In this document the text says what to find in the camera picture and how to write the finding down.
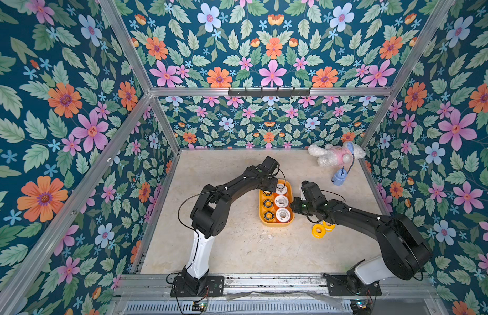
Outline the orange white tape roll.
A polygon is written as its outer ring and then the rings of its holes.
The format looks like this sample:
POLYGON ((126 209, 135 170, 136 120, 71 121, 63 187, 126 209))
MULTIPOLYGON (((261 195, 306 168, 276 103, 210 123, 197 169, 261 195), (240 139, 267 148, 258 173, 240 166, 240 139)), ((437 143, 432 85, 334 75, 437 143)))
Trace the orange white tape roll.
POLYGON ((288 192, 287 185, 278 183, 278 185, 276 187, 276 194, 277 195, 286 195, 287 192, 288 192))
POLYGON ((277 195, 274 199, 274 205, 280 208, 287 208, 289 206, 289 199, 285 195, 277 195))
POLYGON ((288 223, 291 220, 291 212, 286 208, 279 208, 276 211, 276 220, 279 223, 288 223))

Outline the yellow black tape roll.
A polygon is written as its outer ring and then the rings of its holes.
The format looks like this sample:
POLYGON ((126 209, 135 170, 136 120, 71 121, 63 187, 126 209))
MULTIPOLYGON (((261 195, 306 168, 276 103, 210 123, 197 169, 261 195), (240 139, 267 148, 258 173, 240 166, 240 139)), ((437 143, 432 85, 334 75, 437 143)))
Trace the yellow black tape roll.
POLYGON ((275 220, 275 215, 273 212, 267 211, 264 213, 263 218, 266 222, 273 222, 275 220))
POLYGON ((263 201, 262 206, 265 209, 271 209, 274 207, 274 201, 271 199, 266 199, 265 201, 263 201))

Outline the yellow plastic storage box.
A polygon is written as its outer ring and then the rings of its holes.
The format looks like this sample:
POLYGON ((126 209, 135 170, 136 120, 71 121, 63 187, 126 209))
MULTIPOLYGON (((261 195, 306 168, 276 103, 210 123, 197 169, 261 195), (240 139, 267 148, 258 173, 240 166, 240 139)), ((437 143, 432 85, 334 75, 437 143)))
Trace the yellow plastic storage box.
POLYGON ((292 201, 290 183, 280 179, 274 191, 259 191, 259 219, 268 227, 286 227, 295 218, 292 201))

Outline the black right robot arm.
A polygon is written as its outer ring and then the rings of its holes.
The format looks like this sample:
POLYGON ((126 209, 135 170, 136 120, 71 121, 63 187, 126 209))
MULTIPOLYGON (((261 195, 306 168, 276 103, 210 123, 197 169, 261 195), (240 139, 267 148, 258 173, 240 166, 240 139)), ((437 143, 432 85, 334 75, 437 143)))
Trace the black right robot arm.
POLYGON ((407 216, 378 215, 341 200, 327 199, 314 182, 304 181, 300 191, 301 195, 291 203, 294 213, 350 228, 379 244, 380 255, 363 260, 347 271, 352 283, 371 285, 392 277, 410 280, 431 260, 432 249, 407 216))

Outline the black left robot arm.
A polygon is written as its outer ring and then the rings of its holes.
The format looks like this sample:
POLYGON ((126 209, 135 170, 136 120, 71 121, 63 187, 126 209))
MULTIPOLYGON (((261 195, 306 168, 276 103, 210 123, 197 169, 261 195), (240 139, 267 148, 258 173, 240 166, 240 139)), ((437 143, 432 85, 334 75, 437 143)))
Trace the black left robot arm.
POLYGON ((232 204, 252 190, 274 191, 278 172, 279 163, 268 156, 231 181, 203 187, 190 213, 189 229, 194 237, 189 261, 182 270, 184 278, 197 282, 207 276, 215 237, 224 230, 232 204))

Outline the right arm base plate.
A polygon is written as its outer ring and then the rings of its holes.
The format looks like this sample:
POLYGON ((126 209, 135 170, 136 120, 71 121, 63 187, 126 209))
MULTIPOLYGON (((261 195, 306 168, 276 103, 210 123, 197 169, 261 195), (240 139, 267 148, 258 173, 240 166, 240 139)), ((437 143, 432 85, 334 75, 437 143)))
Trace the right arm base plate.
POLYGON ((328 285, 329 295, 332 297, 344 296, 382 296, 380 285, 377 282, 370 285, 361 282, 355 275, 327 274, 322 275, 328 285))

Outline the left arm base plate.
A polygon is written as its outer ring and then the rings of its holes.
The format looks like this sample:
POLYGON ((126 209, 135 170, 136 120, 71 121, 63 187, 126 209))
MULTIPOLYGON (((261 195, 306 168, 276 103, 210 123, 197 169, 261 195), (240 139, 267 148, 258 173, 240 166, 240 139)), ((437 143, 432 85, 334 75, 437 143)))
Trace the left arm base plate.
POLYGON ((225 278, 206 273, 197 279, 189 274, 179 274, 173 280, 171 297, 221 297, 225 278))

